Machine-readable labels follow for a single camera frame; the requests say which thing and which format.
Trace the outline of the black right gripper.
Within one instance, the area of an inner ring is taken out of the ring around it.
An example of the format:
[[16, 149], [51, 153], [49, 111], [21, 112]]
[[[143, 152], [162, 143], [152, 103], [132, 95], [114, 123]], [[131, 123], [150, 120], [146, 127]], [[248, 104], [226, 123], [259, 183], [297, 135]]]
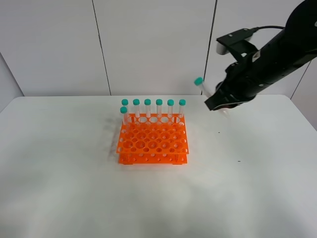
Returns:
[[216, 92], [205, 100], [210, 111], [232, 109], [249, 102], [258, 94], [259, 66], [251, 59], [231, 65], [226, 69], [226, 77], [216, 86]]

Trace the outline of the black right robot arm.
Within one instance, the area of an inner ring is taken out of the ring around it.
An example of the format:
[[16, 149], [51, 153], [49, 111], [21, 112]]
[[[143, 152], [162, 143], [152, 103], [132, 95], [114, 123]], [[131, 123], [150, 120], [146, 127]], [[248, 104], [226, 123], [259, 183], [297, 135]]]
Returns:
[[231, 53], [235, 63], [226, 70], [213, 95], [205, 101], [211, 111], [234, 108], [317, 57], [317, 2], [305, 0], [286, 25], [261, 49], [249, 42], [260, 27], [240, 29], [217, 38], [218, 54]]

